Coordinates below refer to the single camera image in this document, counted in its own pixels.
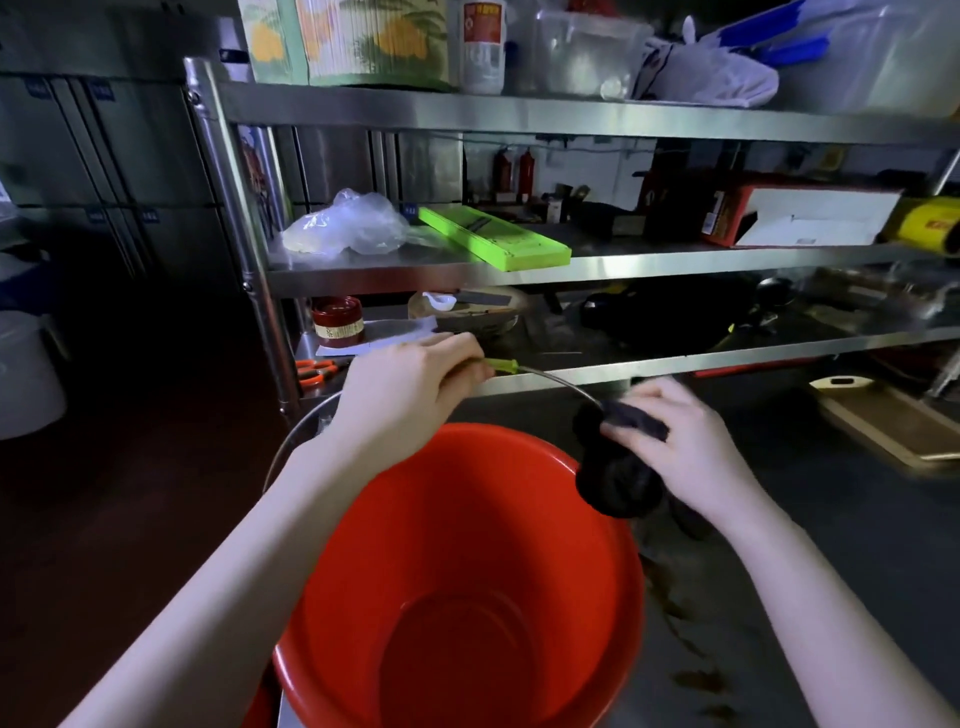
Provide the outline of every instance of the white bucket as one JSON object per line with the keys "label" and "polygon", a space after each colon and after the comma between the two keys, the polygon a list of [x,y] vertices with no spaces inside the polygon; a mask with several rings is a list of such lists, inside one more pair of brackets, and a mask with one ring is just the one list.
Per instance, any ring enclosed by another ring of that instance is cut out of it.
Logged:
{"label": "white bucket", "polygon": [[0,440],[55,422],[66,397],[40,339],[40,321],[22,311],[0,311]]}

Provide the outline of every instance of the stainless steel shelf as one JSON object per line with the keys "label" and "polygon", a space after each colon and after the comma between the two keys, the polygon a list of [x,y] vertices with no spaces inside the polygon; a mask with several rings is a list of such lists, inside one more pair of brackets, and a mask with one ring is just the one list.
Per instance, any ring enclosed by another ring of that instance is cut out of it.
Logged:
{"label": "stainless steel shelf", "polygon": [[227,120],[255,126],[960,146],[960,124],[884,114],[821,116],[649,102],[236,82],[218,87]]}
{"label": "stainless steel shelf", "polygon": [[386,255],[347,250],[323,259],[288,253],[275,242],[269,251],[267,280],[275,296],[298,298],[936,259],[933,254],[896,243],[737,250],[700,242],[651,243],[641,238],[600,241],[569,225],[540,225],[536,230],[573,249],[569,265],[503,273],[455,243],[442,248],[407,244]]}
{"label": "stainless steel shelf", "polygon": [[[567,308],[562,321],[546,311],[545,304],[535,303],[521,325],[486,342],[484,351],[488,356],[515,358],[521,364],[551,372],[573,384],[590,385],[633,376],[673,375],[960,338],[960,312],[945,312],[926,323],[877,315],[861,332],[848,334],[814,321],[803,314],[798,305],[780,316],[776,333],[755,334],[741,340],[736,349],[687,356],[639,357],[618,346],[605,333],[579,326],[576,303],[583,295],[586,294],[568,294],[574,305]],[[393,318],[404,314],[403,306],[385,306],[371,309],[368,318]],[[312,357],[317,344],[315,335],[305,334],[295,352],[297,358]],[[496,376],[481,385],[475,396],[532,392],[558,386],[549,379],[531,374]],[[314,392],[301,402],[309,403],[322,394],[325,393]]]}

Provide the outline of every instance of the yellow-green handle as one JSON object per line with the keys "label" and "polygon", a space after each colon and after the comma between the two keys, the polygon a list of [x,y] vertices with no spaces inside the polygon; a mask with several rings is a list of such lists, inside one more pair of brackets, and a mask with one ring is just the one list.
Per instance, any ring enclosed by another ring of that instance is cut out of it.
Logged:
{"label": "yellow-green handle", "polygon": [[497,372],[506,372],[508,375],[515,375],[520,371],[516,359],[484,359]]}

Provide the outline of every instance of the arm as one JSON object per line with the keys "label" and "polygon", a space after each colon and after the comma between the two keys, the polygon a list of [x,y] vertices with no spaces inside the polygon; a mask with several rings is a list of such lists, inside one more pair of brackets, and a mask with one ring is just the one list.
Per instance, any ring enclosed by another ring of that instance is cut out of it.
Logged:
{"label": "arm", "polygon": [[492,375],[470,334],[356,359],[337,414],[62,724],[235,728],[337,523]]}
{"label": "arm", "polygon": [[956,728],[960,719],[870,616],[806,533],[756,482],[720,417],[673,379],[624,400],[663,420],[665,443],[603,425],[710,520],[753,579],[820,728]]}

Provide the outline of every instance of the metal shelf rack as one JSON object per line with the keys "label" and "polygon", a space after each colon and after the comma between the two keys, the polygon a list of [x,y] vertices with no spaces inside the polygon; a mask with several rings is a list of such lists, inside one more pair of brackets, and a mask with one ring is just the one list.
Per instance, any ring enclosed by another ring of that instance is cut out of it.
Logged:
{"label": "metal shelf rack", "polygon": [[[244,290],[250,295],[279,392],[280,411],[295,422],[309,402],[297,383],[298,357],[312,356],[312,322],[302,299],[318,295],[388,293],[466,285],[569,283],[788,267],[857,266],[929,257],[897,244],[814,249],[726,250],[699,242],[661,244],[642,239],[597,240],[568,227],[549,235],[570,245],[568,266],[502,273],[453,244],[445,248],[404,246],[383,256],[346,251],[332,261],[304,259],[271,247],[237,138],[236,125],[254,127],[275,227],[293,221],[284,188],[273,126],[350,126],[397,132],[425,130],[463,133],[553,133],[569,135],[669,136],[743,140],[918,144],[949,149],[930,181],[940,192],[960,161],[960,124],[949,120],[887,115],[815,114],[710,109],[685,105],[607,103],[513,97],[474,97],[366,88],[241,84],[226,80],[219,64],[187,58],[188,99],[197,114],[204,143],[225,201]],[[299,341],[292,341],[280,308],[296,299]],[[631,376],[675,374],[780,359],[855,352],[881,347],[960,338],[960,319],[939,319],[924,327],[881,322],[858,335],[813,326],[803,317],[773,338],[760,338],[734,351],[658,359],[624,358],[596,347],[557,357],[523,346],[511,353],[524,363],[552,371],[577,384]],[[550,386],[540,377],[497,377],[481,395],[507,394]]]}

